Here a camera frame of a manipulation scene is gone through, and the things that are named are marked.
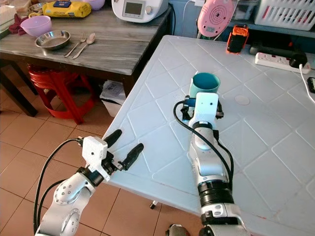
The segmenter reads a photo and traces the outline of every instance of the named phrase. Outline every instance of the pink speaker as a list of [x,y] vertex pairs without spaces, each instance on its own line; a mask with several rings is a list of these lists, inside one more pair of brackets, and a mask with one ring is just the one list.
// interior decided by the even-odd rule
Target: pink speaker
[[200,33],[206,37],[217,36],[230,23],[233,11],[232,0],[207,0],[198,18]]

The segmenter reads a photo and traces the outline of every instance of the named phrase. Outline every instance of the metal bowl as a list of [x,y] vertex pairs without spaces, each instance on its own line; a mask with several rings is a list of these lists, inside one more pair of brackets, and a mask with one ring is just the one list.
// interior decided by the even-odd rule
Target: metal bowl
[[64,30],[50,31],[38,37],[35,45],[45,51],[57,50],[69,43],[70,36],[70,33]]
[[45,5],[45,2],[40,2],[37,4],[34,4],[32,6],[29,7],[29,11],[30,12],[38,12],[39,10],[41,10],[43,8],[43,5]]

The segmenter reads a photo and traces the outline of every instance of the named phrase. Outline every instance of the white tabletop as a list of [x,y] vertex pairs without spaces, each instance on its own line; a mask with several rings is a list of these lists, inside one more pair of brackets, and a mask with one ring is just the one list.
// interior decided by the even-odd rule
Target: white tabletop
[[[111,148],[118,159],[137,143],[145,147],[112,183],[199,215],[187,157],[191,134],[172,109],[188,94],[196,71],[214,73],[224,111],[220,139],[235,159],[233,196],[247,227],[255,236],[314,236],[315,105],[298,73],[256,65],[248,47],[240,55],[225,49],[221,42],[162,39],[106,133],[123,131]],[[249,105],[240,105],[239,95]]]

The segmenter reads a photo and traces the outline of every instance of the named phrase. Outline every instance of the red plastic stool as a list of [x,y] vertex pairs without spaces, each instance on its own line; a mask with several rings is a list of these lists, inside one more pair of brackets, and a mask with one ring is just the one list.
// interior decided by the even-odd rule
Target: red plastic stool
[[[51,115],[57,118],[71,118],[77,124],[84,122],[82,116],[93,107],[96,98],[86,76],[32,65],[29,66],[29,73],[39,96]],[[92,94],[81,107],[75,104],[70,94],[74,87],[87,88]],[[53,109],[51,101],[56,95],[62,100],[67,111],[60,112]]]

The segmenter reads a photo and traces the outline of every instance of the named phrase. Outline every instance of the teal mug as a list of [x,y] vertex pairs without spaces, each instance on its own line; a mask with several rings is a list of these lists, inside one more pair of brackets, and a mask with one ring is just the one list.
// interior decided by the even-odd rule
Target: teal mug
[[198,92],[218,92],[220,79],[214,74],[198,73],[191,80],[189,96],[196,98]]

